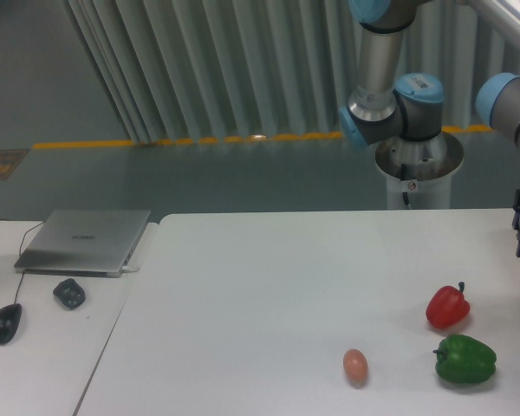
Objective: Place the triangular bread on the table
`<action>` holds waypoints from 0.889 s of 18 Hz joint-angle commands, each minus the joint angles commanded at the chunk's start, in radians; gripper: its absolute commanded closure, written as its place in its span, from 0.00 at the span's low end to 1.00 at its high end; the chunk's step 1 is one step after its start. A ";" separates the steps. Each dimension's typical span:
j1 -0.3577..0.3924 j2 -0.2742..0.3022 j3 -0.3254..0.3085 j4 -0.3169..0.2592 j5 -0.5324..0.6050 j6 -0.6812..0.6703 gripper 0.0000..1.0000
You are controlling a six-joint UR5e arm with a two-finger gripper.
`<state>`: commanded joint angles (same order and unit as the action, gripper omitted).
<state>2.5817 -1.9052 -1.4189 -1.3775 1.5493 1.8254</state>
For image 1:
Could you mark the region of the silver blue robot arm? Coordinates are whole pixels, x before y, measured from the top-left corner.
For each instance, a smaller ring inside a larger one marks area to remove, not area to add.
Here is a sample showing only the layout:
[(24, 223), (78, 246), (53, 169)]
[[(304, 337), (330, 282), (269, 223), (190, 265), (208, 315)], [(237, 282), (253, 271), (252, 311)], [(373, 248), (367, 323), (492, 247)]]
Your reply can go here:
[[(442, 129), (441, 81), (423, 73), (395, 75), (403, 35), (421, 4), (349, 4), (363, 35), (356, 89), (339, 110), (341, 130), (357, 146), (377, 146), (375, 162), (387, 181), (390, 210), (449, 207), (452, 175), (464, 159), (460, 142)], [(486, 126), (520, 150), (520, 76), (492, 76), (478, 91), (475, 107)], [(513, 211), (520, 257), (520, 189)]]

